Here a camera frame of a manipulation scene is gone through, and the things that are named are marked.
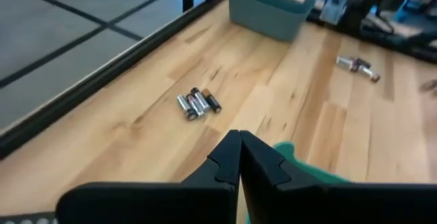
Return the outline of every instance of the wood grain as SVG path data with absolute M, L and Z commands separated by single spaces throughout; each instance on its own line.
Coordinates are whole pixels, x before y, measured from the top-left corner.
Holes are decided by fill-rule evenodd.
M 338 55 L 370 61 L 381 81 L 338 68 Z M 292 141 L 350 180 L 435 182 L 437 98 L 419 91 L 435 78 L 436 66 L 311 24 L 277 42 L 231 23 L 223 2 L 1 162 L 0 214 L 53 210 L 96 180 L 178 182 L 234 128 Z M 192 87 L 223 111 L 186 121 L 175 97 Z

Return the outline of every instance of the gray floor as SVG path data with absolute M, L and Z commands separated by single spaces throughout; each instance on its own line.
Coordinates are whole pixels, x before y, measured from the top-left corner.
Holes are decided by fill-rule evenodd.
M 109 22 L 148 0 L 56 1 Z M 0 80 L 102 26 L 45 0 L 0 0 L 0 11 Z M 145 37 L 181 13 L 182 0 L 156 0 L 117 26 Z M 112 29 L 102 30 L 0 87 L 0 130 L 37 109 L 137 40 Z

